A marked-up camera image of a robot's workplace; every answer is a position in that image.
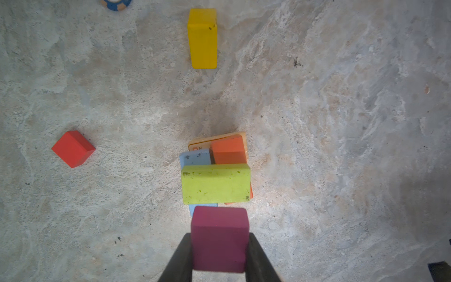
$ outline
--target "blue poker chip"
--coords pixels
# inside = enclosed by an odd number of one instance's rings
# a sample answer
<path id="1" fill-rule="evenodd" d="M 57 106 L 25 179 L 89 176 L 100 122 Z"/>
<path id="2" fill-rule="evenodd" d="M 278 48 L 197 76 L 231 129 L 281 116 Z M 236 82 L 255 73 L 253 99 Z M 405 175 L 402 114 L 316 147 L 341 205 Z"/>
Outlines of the blue poker chip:
<path id="1" fill-rule="evenodd" d="M 132 0 L 100 0 L 102 5 L 112 11 L 122 11 L 130 5 Z"/>

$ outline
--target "toy block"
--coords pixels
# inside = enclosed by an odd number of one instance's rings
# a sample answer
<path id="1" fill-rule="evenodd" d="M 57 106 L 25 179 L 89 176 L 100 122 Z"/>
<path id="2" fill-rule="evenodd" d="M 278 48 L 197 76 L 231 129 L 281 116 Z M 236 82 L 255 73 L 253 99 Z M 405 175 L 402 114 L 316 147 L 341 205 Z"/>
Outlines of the toy block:
<path id="1" fill-rule="evenodd" d="M 215 164 L 247 163 L 246 149 L 242 135 L 233 135 L 211 142 L 211 149 Z M 253 198 L 252 186 L 250 186 L 250 198 Z"/>
<path id="2" fill-rule="evenodd" d="M 68 131 L 52 147 L 55 152 L 71 168 L 82 165 L 96 150 L 78 131 Z"/>
<path id="3" fill-rule="evenodd" d="M 233 133 L 227 133 L 227 134 L 223 134 L 223 135 L 217 135 L 217 136 L 213 136 L 213 137 L 196 137 L 193 138 L 189 143 L 188 143 L 188 150 L 189 151 L 194 151 L 194 150 L 200 150 L 200 149 L 209 149 L 211 147 L 211 144 L 213 141 L 216 140 L 220 140 L 222 138 L 227 138 L 230 136 L 234 136 L 234 135 L 241 135 L 243 137 L 243 144 L 244 144 L 244 150 L 246 152 L 246 160 L 249 159 L 249 155 L 248 155 L 248 143 L 246 142 L 246 132 L 244 131 L 240 131 L 240 132 L 233 132 Z"/>
<path id="4" fill-rule="evenodd" d="M 183 169 L 184 166 L 201 166 L 201 165 L 211 165 L 212 159 L 210 157 L 210 150 L 203 149 L 192 152 L 181 153 L 180 156 L 180 166 Z M 194 209 L 197 206 L 206 207 L 217 207 L 217 203 L 200 203 L 189 205 L 189 213 L 193 216 Z"/>
<path id="5" fill-rule="evenodd" d="M 244 208 L 197 207 L 191 221 L 193 269 L 242 273 L 249 243 Z"/>
<path id="6" fill-rule="evenodd" d="M 218 27 L 215 9 L 191 9 L 188 40 L 194 69 L 215 69 L 218 53 Z"/>
<path id="7" fill-rule="evenodd" d="M 184 204 L 248 202 L 251 169 L 245 163 L 184 166 Z"/>
<path id="8" fill-rule="evenodd" d="M 189 213 L 191 214 L 191 217 L 193 217 L 194 210 L 196 207 L 217 207 L 217 203 L 197 203 L 193 205 L 189 205 Z"/>
<path id="9" fill-rule="evenodd" d="M 203 166 L 212 164 L 210 150 L 208 149 L 181 153 L 179 159 L 181 168 L 184 166 Z"/>

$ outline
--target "stone surface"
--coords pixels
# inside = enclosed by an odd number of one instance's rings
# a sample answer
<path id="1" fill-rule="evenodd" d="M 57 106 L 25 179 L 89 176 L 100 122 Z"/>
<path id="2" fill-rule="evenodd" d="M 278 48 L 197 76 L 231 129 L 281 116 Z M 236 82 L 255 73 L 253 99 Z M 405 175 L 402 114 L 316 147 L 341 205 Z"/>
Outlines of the stone surface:
<path id="1" fill-rule="evenodd" d="M 178 155 L 238 130 L 255 198 L 232 206 L 286 281 L 451 261 L 451 1 L 2 4 L 3 280 L 157 280 L 189 231 Z M 217 10 L 217 69 L 191 68 L 191 8 Z M 97 149 L 74 169 L 68 130 Z"/>

